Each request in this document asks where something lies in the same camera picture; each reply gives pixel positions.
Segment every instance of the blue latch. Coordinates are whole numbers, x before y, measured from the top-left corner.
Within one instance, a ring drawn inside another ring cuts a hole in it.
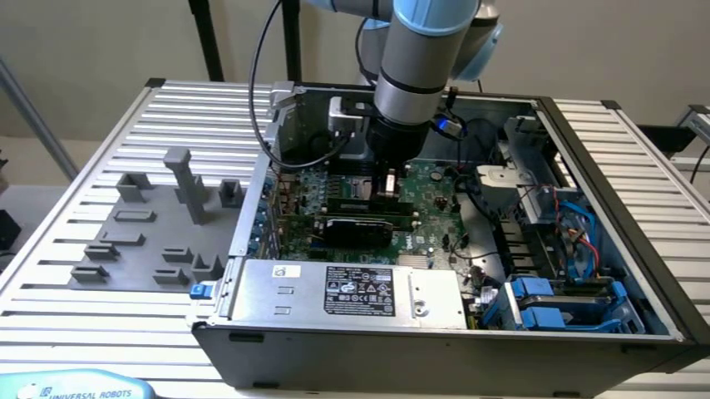
[[[531,307],[525,309],[521,315],[523,316],[523,327],[529,330],[565,330],[565,319],[557,308]]]
[[[211,299],[212,285],[196,284],[190,289],[190,299]]]
[[[553,287],[550,286],[550,280],[538,277],[521,277],[513,283],[513,293],[517,298],[529,297],[531,295],[542,295],[546,297],[555,296]]]

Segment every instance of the black strap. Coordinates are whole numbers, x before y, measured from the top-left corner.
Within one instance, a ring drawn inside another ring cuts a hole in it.
[[[392,86],[395,86],[399,90],[408,91],[410,93],[434,94],[434,93],[439,93],[446,88],[446,84],[443,84],[439,87],[427,87],[427,88],[410,86],[406,83],[396,81],[390,75],[387,75],[384,68],[380,68],[379,74]]]

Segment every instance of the green circuit board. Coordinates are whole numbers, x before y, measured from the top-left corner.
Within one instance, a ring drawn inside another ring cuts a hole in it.
[[[463,235],[458,211],[451,211],[454,179],[445,175],[445,165],[412,161],[406,178],[400,179],[399,201],[411,202],[420,222],[412,231],[395,231],[391,245],[383,249],[328,249],[319,242],[314,222],[323,216],[320,203],[330,195],[364,198],[370,194],[364,176],[328,176],[323,170],[300,172],[298,198],[304,198],[300,214],[286,214],[280,220],[280,258],[287,260],[324,260],[359,264],[395,264],[399,255],[429,255],[433,268],[449,268],[450,254],[443,250],[447,234],[454,243]],[[319,253],[319,259],[311,254]]]

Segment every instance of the black metal pole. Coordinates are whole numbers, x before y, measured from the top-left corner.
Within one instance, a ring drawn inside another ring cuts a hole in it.
[[[283,0],[280,11],[284,23],[286,73],[290,81],[300,81],[300,0]]]
[[[207,66],[210,81],[224,81],[222,72],[220,49],[218,48],[218,39],[214,36],[212,15],[210,13],[210,0],[188,0],[190,11],[198,25],[198,34],[200,35],[202,55]]]

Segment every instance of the capacitor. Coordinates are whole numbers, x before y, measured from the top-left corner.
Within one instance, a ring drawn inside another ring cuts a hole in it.
[[[442,181],[442,179],[445,178],[445,176],[442,175],[441,172],[437,172],[435,170],[430,173],[430,179],[431,181],[435,181],[437,183],[439,181]]]

